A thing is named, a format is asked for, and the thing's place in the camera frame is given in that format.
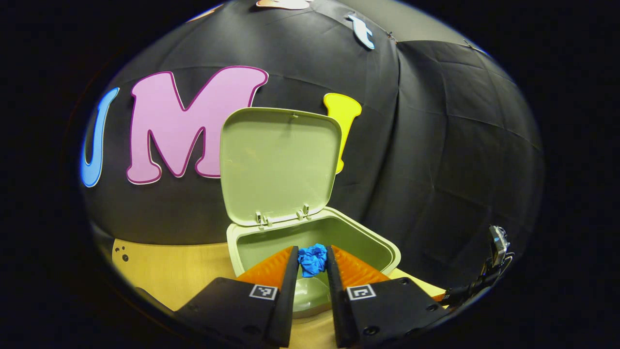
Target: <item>blue glove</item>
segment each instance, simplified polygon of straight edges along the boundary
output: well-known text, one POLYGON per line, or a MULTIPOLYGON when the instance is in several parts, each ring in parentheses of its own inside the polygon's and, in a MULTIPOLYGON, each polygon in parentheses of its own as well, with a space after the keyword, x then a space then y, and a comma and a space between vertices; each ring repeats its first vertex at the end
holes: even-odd
POLYGON ((301 265, 302 276, 304 278, 312 278, 321 271, 325 271, 327 249, 320 243, 308 248, 300 248, 297 261, 301 265))

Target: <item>wooden table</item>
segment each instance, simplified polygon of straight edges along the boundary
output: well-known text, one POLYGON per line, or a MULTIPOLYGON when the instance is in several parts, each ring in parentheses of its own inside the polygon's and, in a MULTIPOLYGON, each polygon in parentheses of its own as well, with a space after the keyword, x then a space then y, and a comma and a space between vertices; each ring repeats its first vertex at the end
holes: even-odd
MULTIPOLYGON (((140 287, 172 310, 178 310, 217 277, 236 276, 227 243, 190 246, 147 245, 116 239, 112 261, 127 282, 140 287)), ((429 296, 444 289, 395 269, 391 279, 408 277, 429 296)), ((293 319, 290 348, 337 348, 331 311, 293 319)))

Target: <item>lid hinge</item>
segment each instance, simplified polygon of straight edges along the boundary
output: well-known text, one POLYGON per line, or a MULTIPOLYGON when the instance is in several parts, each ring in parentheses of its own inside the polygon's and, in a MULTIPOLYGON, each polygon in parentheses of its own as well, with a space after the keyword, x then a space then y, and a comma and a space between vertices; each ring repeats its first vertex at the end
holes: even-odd
POLYGON ((265 217, 260 213, 260 211, 256 211, 256 222, 259 224, 259 229, 263 230, 265 226, 271 227, 273 224, 268 217, 265 217))
POLYGON ((310 206, 308 204, 304 204, 304 208, 297 211, 297 219, 299 220, 303 220, 303 219, 307 219, 310 220, 310 206))

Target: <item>green trash can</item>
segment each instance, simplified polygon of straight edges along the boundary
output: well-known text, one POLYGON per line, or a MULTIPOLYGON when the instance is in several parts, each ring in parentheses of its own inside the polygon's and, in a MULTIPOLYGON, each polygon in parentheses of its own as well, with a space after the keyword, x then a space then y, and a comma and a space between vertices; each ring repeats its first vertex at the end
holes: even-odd
MULTIPOLYGON (((239 276, 280 250, 336 245, 384 274, 401 260, 398 248, 341 212, 326 207, 342 131, 331 117, 289 109, 248 107, 231 114, 221 132, 220 173, 226 237, 239 276)), ((299 269, 293 317, 331 308, 327 273, 299 269)))

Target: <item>pink letter m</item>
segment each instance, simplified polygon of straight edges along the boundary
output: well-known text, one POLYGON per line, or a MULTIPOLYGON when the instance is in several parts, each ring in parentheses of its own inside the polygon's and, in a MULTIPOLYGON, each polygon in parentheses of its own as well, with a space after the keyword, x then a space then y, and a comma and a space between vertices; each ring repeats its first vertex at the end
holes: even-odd
POLYGON ((268 74, 249 66, 229 66, 207 81, 187 108, 183 107, 174 75, 164 71, 136 83, 131 117, 130 156, 127 179, 149 184, 161 178, 161 167, 151 158, 153 139, 161 158, 175 177, 183 177, 192 149, 204 132, 202 157, 196 172, 219 178, 219 140, 224 121, 234 111, 249 107, 256 89, 268 74))

